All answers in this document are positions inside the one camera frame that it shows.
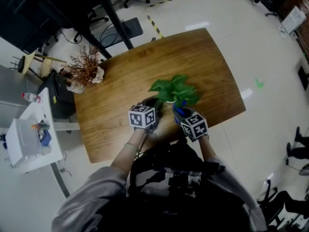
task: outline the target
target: green plant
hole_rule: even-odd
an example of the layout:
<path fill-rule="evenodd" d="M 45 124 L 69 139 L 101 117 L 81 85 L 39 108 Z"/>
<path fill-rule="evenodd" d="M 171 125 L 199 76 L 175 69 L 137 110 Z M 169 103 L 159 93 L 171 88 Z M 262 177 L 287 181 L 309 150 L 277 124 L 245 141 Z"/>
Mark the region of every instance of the green plant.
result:
<path fill-rule="evenodd" d="M 188 76 L 174 75 L 172 80 L 156 80 L 148 91 L 158 91 L 156 95 L 161 102 L 175 102 L 176 107 L 181 107 L 184 103 L 195 105 L 200 96 L 194 86 L 184 84 Z"/>

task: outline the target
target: bracelet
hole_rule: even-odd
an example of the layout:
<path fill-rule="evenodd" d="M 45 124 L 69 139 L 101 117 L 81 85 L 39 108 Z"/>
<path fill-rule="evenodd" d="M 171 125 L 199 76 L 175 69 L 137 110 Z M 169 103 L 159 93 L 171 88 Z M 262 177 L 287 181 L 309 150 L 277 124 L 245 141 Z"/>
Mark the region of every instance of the bracelet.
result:
<path fill-rule="evenodd" d="M 126 143 L 125 146 L 128 146 L 128 147 L 134 149 L 136 151 L 136 153 L 139 153 L 139 151 L 140 151 L 139 148 L 135 147 L 134 145 L 128 144 L 128 143 Z"/>

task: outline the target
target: person's right arm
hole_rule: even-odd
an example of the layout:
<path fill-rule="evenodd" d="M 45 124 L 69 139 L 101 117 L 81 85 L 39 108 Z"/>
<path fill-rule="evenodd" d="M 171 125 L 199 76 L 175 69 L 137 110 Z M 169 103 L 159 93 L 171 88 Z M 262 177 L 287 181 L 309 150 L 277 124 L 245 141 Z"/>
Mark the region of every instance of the person's right arm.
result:
<path fill-rule="evenodd" d="M 209 143 L 209 139 L 206 135 L 201 136 L 199 139 L 199 145 L 201 147 L 202 155 L 204 161 L 209 160 L 210 158 L 213 158 L 216 156 L 216 153 L 214 152 L 212 146 Z"/>

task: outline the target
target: wooden table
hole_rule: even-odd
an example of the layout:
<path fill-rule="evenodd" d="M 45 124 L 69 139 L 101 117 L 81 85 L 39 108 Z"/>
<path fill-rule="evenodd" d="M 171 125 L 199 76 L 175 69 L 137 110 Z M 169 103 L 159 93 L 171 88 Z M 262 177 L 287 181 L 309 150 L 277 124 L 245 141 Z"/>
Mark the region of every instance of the wooden table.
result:
<path fill-rule="evenodd" d="M 133 133 L 128 123 L 132 105 L 156 92 L 148 92 L 157 79 L 175 74 L 189 76 L 201 100 L 195 105 L 208 126 L 214 126 L 244 112 L 245 106 L 233 75 L 206 29 L 184 32 L 150 42 L 102 64 L 103 83 L 75 94 L 76 111 L 83 142 L 92 163 L 110 160 Z M 155 135 L 146 141 L 149 148 L 158 141 L 177 140 L 172 104 L 165 103 Z"/>

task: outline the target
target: black shoe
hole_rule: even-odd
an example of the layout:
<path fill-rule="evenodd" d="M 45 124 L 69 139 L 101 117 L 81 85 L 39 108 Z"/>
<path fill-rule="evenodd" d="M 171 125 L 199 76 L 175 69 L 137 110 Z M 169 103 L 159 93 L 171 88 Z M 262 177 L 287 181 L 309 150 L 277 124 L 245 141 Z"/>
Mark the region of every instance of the black shoe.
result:
<path fill-rule="evenodd" d="M 299 126 L 296 129 L 296 135 L 295 135 L 295 142 L 299 142 L 299 139 L 302 138 L 302 135 L 300 134 L 300 128 Z"/>
<path fill-rule="evenodd" d="M 288 154 L 288 157 L 292 156 L 292 147 L 290 143 L 286 145 L 286 153 Z"/>

